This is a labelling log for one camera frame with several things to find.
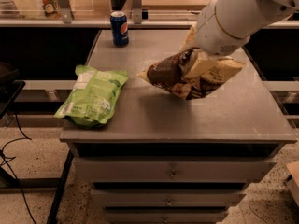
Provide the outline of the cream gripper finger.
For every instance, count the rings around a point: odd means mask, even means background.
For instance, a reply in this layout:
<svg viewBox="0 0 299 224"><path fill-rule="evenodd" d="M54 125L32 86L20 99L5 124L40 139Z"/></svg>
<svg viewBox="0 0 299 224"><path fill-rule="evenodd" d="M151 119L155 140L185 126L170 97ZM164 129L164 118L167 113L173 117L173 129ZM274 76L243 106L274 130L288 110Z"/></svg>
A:
<svg viewBox="0 0 299 224"><path fill-rule="evenodd" d="M191 28L189 29L181 50L185 51L192 48L197 48L196 27L194 25L192 25Z"/></svg>
<svg viewBox="0 0 299 224"><path fill-rule="evenodd" d="M210 68L215 66L218 63L216 59L209 56L204 51L200 49L195 49L190 59L184 68L184 76L186 78L194 78L203 75Z"/></svg>

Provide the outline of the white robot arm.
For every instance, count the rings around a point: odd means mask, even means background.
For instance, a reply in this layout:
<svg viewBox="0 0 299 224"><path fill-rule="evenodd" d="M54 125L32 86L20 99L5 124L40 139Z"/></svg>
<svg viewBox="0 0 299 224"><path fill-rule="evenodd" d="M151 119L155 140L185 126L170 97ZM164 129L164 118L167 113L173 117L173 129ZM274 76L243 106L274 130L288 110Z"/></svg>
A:
<svg viewBox="0 0 299 224"><path fill-rule="evenodd" d="M291 16L299 0L211 0L199 13L183 48L227 58L243 47L268 80L298 76L298 33L264 27Z"/></svg>

